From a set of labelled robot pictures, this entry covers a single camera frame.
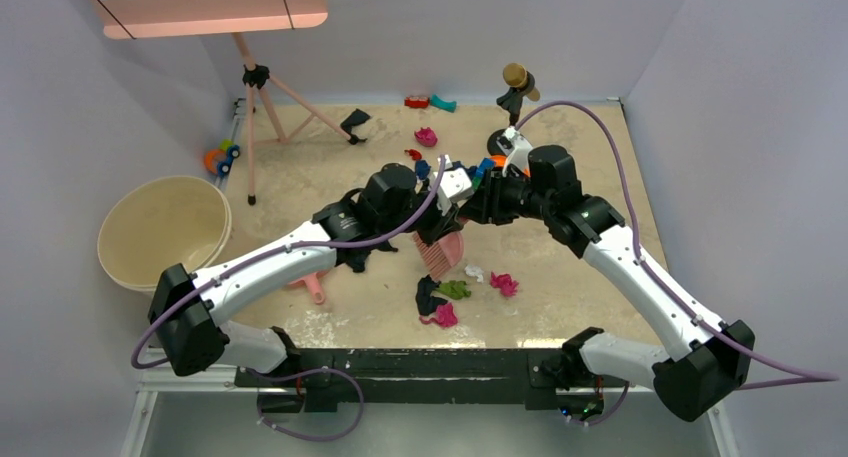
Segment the pink hand brush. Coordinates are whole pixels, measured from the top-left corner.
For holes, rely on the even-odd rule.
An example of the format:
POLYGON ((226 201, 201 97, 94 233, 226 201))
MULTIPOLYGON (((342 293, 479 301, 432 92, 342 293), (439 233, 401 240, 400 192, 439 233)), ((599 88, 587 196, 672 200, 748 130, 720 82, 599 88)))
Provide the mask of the pink hand brush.
POLYGON ((433 281, 439 281, 463 258, 464 239, 459 231, 445 235, 433 244, 425 244, 417 233, 412 234, 412 240, 433 281))

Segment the small white paper scrap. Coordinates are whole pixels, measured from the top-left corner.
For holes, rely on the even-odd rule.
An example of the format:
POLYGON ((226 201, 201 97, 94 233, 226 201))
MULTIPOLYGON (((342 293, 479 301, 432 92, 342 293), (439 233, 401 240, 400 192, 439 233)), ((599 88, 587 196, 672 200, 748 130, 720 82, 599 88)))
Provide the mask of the small white paper scrap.
POLYGON ((464 272, 468 277, 475 279, 478 283, 483 283, 485 281, 484 278, 484 270, 475 265, 466 265, 464 267, 464 272))

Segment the green paper scrap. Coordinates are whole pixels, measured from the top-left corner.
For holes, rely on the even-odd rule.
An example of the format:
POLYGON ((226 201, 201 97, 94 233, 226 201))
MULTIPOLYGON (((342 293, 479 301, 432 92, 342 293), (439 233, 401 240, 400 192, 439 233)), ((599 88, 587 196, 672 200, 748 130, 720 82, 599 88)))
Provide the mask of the green paper scrap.
POLYGON ((472 295, 467 282, 463 280, 441 282, 437 287, 437 291, 452 300, 462 300, 472 295))

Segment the pink dustpan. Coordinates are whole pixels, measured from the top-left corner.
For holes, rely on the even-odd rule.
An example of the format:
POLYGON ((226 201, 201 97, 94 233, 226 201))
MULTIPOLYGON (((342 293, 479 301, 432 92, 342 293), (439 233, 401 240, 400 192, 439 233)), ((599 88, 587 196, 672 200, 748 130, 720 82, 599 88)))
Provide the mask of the pink dustpan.
POLYGON ((321 283, 321 279, 328 273, 327 270, 319 271, 306 275, 286 285, 287 289, 304 287, 309 292, 311 299, 316 305, 323 305, 326 302, 326 292, 321 283))

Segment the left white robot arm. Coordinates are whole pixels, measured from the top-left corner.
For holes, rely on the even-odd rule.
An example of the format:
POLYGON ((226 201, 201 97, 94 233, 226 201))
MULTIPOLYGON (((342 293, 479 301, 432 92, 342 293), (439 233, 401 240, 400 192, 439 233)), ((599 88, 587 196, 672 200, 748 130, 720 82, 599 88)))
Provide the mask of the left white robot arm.
POLYGON ((221 363, 246 366, 272 385, 287 385, 297 376, 298 359, 282 334, 237 324, 233 317, 264 296, 342 266, 401 233, 436 243, 459 230, 459 205, 473 192, 466 171, 447 157, 425 180, 403 164, 386 164, 363 187, 269 244, 195 271, 181 263, 164 269, 142 339, 156 337, 165 353, 159 362, 180 377, 221 363))

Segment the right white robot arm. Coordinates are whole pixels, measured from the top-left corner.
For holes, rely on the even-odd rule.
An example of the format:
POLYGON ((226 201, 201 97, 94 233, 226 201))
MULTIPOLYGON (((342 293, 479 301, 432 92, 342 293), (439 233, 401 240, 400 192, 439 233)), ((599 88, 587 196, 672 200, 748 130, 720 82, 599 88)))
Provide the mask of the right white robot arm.
POLYGON ((559 387, 615 377, 653 390, 673 415, 693 422, 746 382, 746 353, 755 343, 750 327, 726 323, 662 270, 650 270, 654 260, 636 243, 635 230, 608 201, 583 192, 565 148, 531 150, 525 172, 486 170, 459 214, 479 224, 540 220, 556 242, 611 282, 660 339, 652 346, 590 327, 541 366, 559 387))

